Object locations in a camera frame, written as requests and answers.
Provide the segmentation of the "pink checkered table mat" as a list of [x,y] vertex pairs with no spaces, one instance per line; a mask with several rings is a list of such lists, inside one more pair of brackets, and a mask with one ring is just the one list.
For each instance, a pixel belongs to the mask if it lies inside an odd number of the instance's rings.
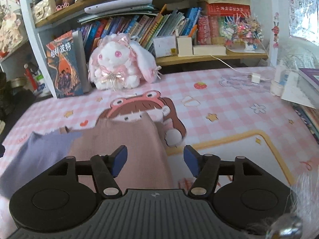
[[270,93],[270,80],[253,84],[243,72],[205,70],[165,75],[161,81],[115,93],[93,91],[86,96],[46,99],[32,105],[4,141],[5,168],[31,132],[47,133],[57,127],[93,127],[114,99],[157,90],[170,98],[187,134],[183,144],[215,142],[222,156],[244,153],[270,166],[267,135],[294,174],[318,176],[318,144],[290,103]]

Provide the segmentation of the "white pen cup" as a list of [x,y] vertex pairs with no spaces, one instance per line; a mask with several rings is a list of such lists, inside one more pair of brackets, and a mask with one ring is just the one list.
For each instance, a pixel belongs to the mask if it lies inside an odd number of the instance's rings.
[[33,92],[33,94],[35,96],[44,97],[44,96],[51,95],[51,92],[50,92],[42,74],[34,76],[33,79],[35,80],[35,82],[37,84],[37,89],[34,90],[34,92]]

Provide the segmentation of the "pink white plush bunny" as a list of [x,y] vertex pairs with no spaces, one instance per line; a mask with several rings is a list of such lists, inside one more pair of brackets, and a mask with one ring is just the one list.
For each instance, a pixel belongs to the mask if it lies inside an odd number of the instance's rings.
[[89,81],[98,90],[137,88],[141,81],[160,79],[161,67],[154,56],[128,33],[101,38],[88,62]]

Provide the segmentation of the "dark brown jacket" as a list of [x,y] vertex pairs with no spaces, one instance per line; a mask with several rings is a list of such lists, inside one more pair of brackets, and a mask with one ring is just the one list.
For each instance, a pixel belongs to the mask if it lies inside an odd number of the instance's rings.
[[11,86],[7,82],[7,76],[4,72],[1,72],[0,82],[1,120],[5,121],[7,116],[15,109],[15,105],[14,98],[11,93]]

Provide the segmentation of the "Harry Potter book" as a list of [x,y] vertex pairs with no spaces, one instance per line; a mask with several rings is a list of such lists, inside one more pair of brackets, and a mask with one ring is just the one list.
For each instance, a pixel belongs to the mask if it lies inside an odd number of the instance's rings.
[[82,33],[69,31],[46,44],[48,72],[58,99],[91,91]]

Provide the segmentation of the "stack of books and notebooks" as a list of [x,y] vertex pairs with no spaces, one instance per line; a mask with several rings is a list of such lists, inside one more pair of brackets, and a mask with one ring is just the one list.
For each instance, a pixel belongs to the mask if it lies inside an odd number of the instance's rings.
[[312,136],[318,141],[318,69],[289,71],[281,98],[291,103]]

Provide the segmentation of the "beige storage box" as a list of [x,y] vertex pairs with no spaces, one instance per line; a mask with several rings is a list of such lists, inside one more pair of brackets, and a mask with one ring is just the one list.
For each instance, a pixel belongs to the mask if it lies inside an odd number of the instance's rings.
[[193,45],[191,37],[165,36],[153,39],[156,58],[179,56],[226,56],[222,45]]

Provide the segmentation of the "colourful paper flower ornament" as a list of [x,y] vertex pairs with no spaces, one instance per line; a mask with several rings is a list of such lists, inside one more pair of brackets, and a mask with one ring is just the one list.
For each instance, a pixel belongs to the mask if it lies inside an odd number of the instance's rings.
[[258,20],[251,16],[226,17],[226,22],[220,28],[220,35],[225,45],[244,45],[244,51],[255,51],[262,43],[264,35]]

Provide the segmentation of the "row of colourful books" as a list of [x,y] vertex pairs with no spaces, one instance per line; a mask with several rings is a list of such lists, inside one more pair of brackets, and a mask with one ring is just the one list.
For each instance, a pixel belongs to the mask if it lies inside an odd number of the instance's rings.
[[153,5],[141,5],[118,12],[101,12],[77,20],[84,44],[93,49],[107,35],[128,33],[131,39],[155,55],[153,39],[165,36],[192,36],[202,8],[174,9],[164,6],[158,11]]

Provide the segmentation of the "red book box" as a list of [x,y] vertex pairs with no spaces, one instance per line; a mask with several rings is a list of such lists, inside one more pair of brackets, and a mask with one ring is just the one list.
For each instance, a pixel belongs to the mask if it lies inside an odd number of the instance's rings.
[[221,29],[228,22],[235,22],[237,19],[243,20],[251,13],[250,6],[243,4],[199,2],[199,5],[203,9],[203,16],[208,17],[210,41],[214,45],[225,44]]

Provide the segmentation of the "white floral bouquet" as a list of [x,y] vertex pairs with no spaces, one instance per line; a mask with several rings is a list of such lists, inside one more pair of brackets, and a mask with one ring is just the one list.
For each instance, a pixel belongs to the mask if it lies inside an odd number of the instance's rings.
[[1,58],[12,53],[25,40],[25,37],[21,10],[11,11],[10,7],[1,5]]

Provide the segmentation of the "white tablet on shelf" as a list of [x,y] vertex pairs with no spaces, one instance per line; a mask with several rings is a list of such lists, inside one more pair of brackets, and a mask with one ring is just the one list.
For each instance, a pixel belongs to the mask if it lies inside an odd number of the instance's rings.
[[99,3],[84,8],[87,14],[97,14],[99,12],[128,8],[138,5],[152,4],[153,0],[116,0],[110,2]]

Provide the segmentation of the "white quilted handbag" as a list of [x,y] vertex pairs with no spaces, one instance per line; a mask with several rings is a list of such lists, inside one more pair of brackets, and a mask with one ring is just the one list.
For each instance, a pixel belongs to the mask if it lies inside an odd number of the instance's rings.
[[35,1],[36,0],[32,0],[33,7],[31,9],[35,24],[56,12],[55,0],[41,0],[38,3],[35,3]]

